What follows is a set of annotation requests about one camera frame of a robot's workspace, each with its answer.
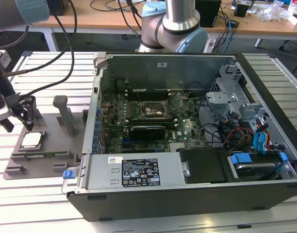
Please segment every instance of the blue cable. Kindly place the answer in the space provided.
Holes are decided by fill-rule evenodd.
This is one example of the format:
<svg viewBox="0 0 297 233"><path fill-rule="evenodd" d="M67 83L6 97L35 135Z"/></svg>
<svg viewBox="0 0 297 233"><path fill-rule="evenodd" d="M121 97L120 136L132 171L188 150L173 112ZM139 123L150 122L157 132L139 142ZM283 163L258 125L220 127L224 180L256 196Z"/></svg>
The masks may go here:
<svg viewBox="0 0 297 233"><path fill-rule="evenodd" d="M226 45L225 45L225 47L224 47L222 53L224 53L225 50L227 49L228 44L229 44L229 42L230 42L230 37L231 37L231 22L230 22L229 19L227 19L227 20L228 20L228 25L229 25L229 33L228 33L228 38L227 38L227 41L226 41Z"/></svg>

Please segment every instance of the warning label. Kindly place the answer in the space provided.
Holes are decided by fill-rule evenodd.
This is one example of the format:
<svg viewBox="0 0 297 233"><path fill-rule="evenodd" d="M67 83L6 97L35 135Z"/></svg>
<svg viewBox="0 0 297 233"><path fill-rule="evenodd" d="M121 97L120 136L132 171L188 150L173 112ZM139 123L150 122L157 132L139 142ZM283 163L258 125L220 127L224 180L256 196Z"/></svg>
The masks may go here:
<svg viewBox="0 0 297 233"><path fill-rule="evenodd" d="M157 159L132 159L122 161L124 187L160 185Z"/></svg>

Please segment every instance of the metal bracket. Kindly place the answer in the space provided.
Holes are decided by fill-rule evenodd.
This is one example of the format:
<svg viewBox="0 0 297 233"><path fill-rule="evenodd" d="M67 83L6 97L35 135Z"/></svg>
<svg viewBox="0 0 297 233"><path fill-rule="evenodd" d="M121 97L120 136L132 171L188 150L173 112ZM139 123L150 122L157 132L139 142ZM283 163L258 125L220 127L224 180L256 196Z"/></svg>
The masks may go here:
<svg viewBox="0 0 297 233"><path fill-rule="evenodd" d="M262 109L264 108L260 103L244 103L239 107L242 119L252 119Z"/></svg>
<svg viewBox="0 0 297 233"><path fill-rule="evenodd" d="M93 58L94 66L96 69L101 67L107 67L108 66L108 57L106 55L106 52L96 52Z"/></svg>

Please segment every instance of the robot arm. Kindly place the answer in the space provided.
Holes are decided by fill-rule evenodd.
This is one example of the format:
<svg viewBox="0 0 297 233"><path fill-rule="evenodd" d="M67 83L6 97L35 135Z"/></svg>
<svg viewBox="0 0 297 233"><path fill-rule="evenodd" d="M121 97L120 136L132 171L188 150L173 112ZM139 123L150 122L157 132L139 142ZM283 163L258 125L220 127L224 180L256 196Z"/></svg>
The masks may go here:
<svg viewBox="0 0 297 233"><path fill-rule="evenodd" d="M49 15L45 0L0 0L0 32L44 21ZM0 67L0 124L11 132L14 126L7 118L14 116L27 130L32 130L36 114L35 97L21 99L21 96L15 93L9 79L2 75Z"/></svg>
<svg viewBox="0 0 297 233"><path fill-rule="evenodd" d="M200 52L207 41L199 27L195 0L166 0L147 3L142 11L139 52Z"/></svg>

